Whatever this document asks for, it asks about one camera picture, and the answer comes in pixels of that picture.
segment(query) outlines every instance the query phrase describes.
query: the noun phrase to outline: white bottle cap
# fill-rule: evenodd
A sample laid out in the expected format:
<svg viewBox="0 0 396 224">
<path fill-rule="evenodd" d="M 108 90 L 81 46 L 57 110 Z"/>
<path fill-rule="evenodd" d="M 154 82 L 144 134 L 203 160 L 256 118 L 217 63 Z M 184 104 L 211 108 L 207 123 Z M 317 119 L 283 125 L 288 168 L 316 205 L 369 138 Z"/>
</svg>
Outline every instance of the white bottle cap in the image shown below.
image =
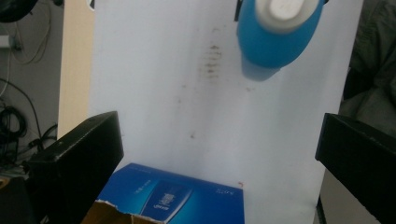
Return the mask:
<svg viewBox="0 0 396 224">
<path fill-rule="evenodd" d="M 262 28 L 287 34 L 306 22 L 319 0 L 256 0 L 256 18 Z"/>
</svg>

